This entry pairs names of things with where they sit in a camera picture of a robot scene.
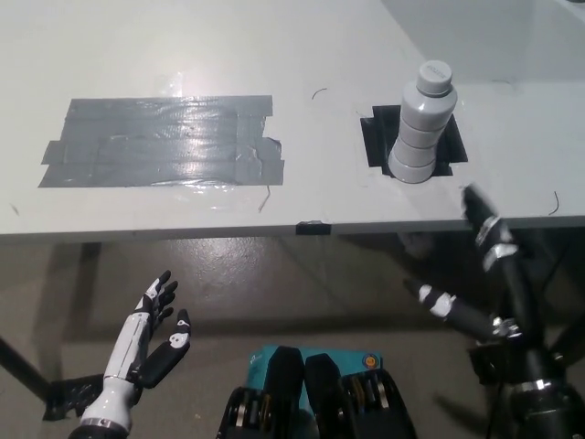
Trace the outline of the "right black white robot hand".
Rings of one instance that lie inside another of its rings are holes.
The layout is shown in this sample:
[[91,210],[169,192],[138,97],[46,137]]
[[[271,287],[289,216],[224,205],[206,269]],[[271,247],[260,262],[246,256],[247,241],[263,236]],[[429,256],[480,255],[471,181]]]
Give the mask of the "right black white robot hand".
[[468,355],[481,384],[563,380],[565,369],[545,343],[545,326],[517,239],[474,185],[463,189],[463,212],[472,226],[484,273],[505,284],[496,309],[483,312],[461,296],[418,279],[405,280],[407,290],[433,316],[476,341]]

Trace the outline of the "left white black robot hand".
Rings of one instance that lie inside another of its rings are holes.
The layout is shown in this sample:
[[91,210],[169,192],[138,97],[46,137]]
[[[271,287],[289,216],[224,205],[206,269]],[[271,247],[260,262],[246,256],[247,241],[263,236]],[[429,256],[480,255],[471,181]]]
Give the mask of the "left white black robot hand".
[[80,417],[82,426],[103,427],[127,435],[132,429],[132,408],[145,389],[156,387],[190,348],[188,312],[176,313],[173,332],[158,348],[150,342],[164,320],[174,313],[178,282],[167,270],[155,278],[127,316],[103,373],[102,390]]

